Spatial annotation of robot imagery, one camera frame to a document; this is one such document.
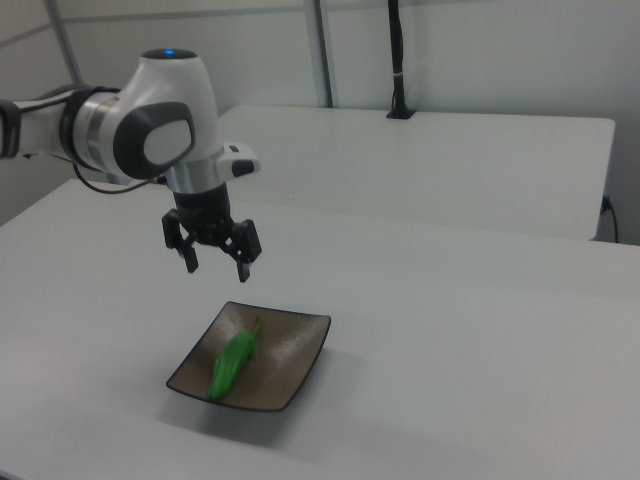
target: silver metal ring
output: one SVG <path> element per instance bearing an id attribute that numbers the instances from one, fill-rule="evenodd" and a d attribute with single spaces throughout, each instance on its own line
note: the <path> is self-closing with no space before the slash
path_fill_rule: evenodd
<path id="1" fill-rule="evenodd" d="M 91 115 L 91 120 L 89 121 L 89 128 L 87 131 L 87 146 L 89 148 L 89 154 L 100 170 L 103 171 L 108 169 L 102 160 L 102 155 L 100 155 L 100 126 L 102 125 L 104 117 L 106 117 L 111 107 L 113 107 L 117 101 L 118 97 L 114 96 L 102 102 L 95 108 L 93 115 Z"/>

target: black cable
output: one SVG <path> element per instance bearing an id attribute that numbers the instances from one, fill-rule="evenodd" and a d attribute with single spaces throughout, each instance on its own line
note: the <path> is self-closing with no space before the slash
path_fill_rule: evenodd
<path id="1" fill-rule="evenodd" d="M 618 219 L 616 218 L 616 212 L 613 209 L 613 205 L 611 204 L 610 201 L 609 201 L 609 210 L 611 210 L 611 216 L 613 217 L 613 231 L 615 233 L 616 243 L 619 243 L 618 242 Z"/>
<path id="2" fill-rule="evenodd" d="M 616 217 L 616 212 L 613 209 L 611 199 L 608 196 L 604 196 L 602 197 L 602 204 L 600 205 L 600 215 L 604 215 L 607 210 L 611 210 L 611 216 L 613 217 L 613 233 L 615 235 L 615 241 L 616 243 L 620 243 L 618 241 L 618 219 Z"/>
<path id="3" fill-rule="evenodd" d="M 46 103 L 39 103 L 37 105 L 32 105 L 30 107 L 23 107 L 20 109 L 21 113 L 33 112 L 34 110 L 40 110 L 42 108 L 52 107 L 53 105 L 60 105 L 61 103 L 65 103 L 69 97 L 59 98 L 58 100 L 51 100 Z"/>
<path id="4" fill-rule="evenodd" d="M 78 165 L 76 165 L 75 163 L 73 164 L 73 171 L 76 172 L 76 176 L 78 177 L 78 180 L 80 180 L 86 187 L 90 188 L 94 192 L 104 193 L 106 195 L 117 195 L 119 193 L 132 192 L 133 190 L 136 190 L 140 187 L 144 187 L 145 185 L 148 185 L 151 183 L 151 180 L 146 180 L 144 182 L 138 183 L 137 185 L 134 185 L 133 187 L 127 187 L 121 190 L 103 190 L 94 185 L 91 185 L 91 183 L 89 183 L 89 181 L 82 176 L 82 173 L 80 173 L 80 169 L 78 168 Z"/>

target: power cord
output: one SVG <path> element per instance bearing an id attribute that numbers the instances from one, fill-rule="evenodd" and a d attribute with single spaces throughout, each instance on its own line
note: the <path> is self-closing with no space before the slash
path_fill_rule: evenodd
<path id="1" fill-rule="evenodd" d="M 616 211 L 613 209 L 613 204 L 608 196 L 602 197 L 602 205 L 600 205 L 600 215 L 604 215 L 607 210 L 611 210 L 611 216 L 613 217 L 613 232 L 615 234 L 616 243 L 618 242 L 618 219 L 616 218 Z"/>

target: white wall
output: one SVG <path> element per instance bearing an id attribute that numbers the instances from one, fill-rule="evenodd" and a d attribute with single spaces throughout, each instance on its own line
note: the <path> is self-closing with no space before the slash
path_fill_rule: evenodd
<path id="1" fill-rule="evenodd" d="M 70 80 L 42 1 L 0 2 L 0 98 L 33 98 Z M 72 176 L 52 158 L 0 160 L 0 225 Z"/>
<path id="2" fill-rule="evenodd" d="M 420 110 L 616 121 L 607 193 L 621 241 L 640 244 L 640 2 L 400 2 L 408 103 Z M 327 0 L 333 98 L 388 108 L 386 2 Z M 610 217 L 599 232 L 611 238 Z"/>

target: dark ceramic plate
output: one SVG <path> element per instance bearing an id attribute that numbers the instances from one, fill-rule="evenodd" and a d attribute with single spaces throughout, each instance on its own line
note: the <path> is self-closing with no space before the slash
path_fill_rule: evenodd
<path id="1" fill-rule="evenodd" d="M 207 398 L 213 365 L 222 348 L 242 330 L 253 331 L 260 317 L 256 352 L 223 400 Z M 204 402 L 262 412 L 287 408 L 320 355 L 331 317 L 285 312 L 228 302 L 178 369 L 167 387 Z"/>

